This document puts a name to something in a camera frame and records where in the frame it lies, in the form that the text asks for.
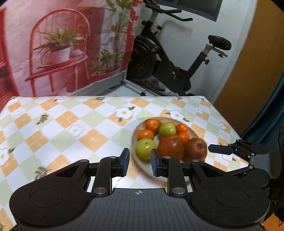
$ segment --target orange floor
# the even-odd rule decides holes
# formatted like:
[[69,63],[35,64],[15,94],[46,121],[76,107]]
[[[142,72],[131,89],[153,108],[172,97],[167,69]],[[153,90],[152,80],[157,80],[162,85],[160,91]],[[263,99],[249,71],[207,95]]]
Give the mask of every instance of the orange floor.
[[263,224],[268,231],[284,231],[284,223],[282,223],[274,214],[271,215]]

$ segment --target bowl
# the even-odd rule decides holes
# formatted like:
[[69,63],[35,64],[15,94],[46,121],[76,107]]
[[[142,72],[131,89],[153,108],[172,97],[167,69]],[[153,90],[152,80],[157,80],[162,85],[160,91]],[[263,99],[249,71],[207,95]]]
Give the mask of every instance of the bowl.
[[[175,120],[175,119],[172,119],[172,118],[167,118],[167,117],[153,117],[151,119],[156,119],[156,120],[163,120],[165,123],[168,123],[168,122],[172,122],[175,126],[182,123],[178,120]],[[138,142],[137,141],[137,133],[142,130],[142,129],[145,129],[145,120],[140,123],[134,130],[133,134],[132,134],[132,139],[131,139],[131,148],[130,148],[130,152],[131,152],[131,155],[133,156],[134,160],[136,161],[136,163],[138,164],[138,166],[146,173],[148,174],[149,176],[151,176],[152,178],[155,178],[155,179],[158,179],[162,182],[167,182],[167,178],[165,177],[155,177],[153,176],[153,171],[152,171],[152,167],[151,167],[151,162],[150,160],[148,161],[145,161],[145,160],[141,160],[137,157],[136,155],[136,152],[135,152],[135,147],[136,147],[136,143]],[[190,128],[188,127],[188,131],[187,131],[188,135],[190,136],[190,138],[198,138],[198,136],[195,134],[195,132]],[[159,138],[158,136],[156,135],[154,137],[154,142],[156,143],[157,147],[158,147],[158,144],[159,144]],[[185,177],[185,181],[186,183],[188,184],[189,183],[189,180],[188,180],[188,177]]]

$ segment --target white flower pot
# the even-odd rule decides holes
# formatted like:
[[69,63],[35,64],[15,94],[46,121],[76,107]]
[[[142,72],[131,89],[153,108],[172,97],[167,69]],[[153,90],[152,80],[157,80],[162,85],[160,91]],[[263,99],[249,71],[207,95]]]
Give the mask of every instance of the white flower pot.
[[52,63],[62,63],[69,60],[71,47],[49,53],[48,61]]

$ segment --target silver bolt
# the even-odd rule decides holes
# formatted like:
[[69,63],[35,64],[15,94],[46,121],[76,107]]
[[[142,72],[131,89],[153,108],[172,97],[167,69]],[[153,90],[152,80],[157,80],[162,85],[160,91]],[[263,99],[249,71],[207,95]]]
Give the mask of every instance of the silver bolt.
[[182,187],[175,187],[175,188],[172,189],[172,192],[174,194],[183,194],[183,193],[185,193],[185,189],[182,188]]
[[94,188],[94,193],[95,193],[95,194],[102,195],[102,194],[107,193],[107,189],[104,188],[104,187]]

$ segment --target checkered tablecloth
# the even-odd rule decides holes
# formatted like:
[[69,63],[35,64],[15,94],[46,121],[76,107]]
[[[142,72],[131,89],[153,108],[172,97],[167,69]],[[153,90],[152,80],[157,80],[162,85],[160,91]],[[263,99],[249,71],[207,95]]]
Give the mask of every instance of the checkered tablecloth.
[[[135,127],[155,116],[185,123],[208,144],[239,139],[202,96],[12,97],[0,114],[0,227],[6,231],[15,225],[9,198],[16,189],[80,159],[119,156],[130,147]],[[247,166],[234,155],[208,153],[205,161],[224,171]],[[166,187],[132,158],[127,176],[113,181],[115,187]]]

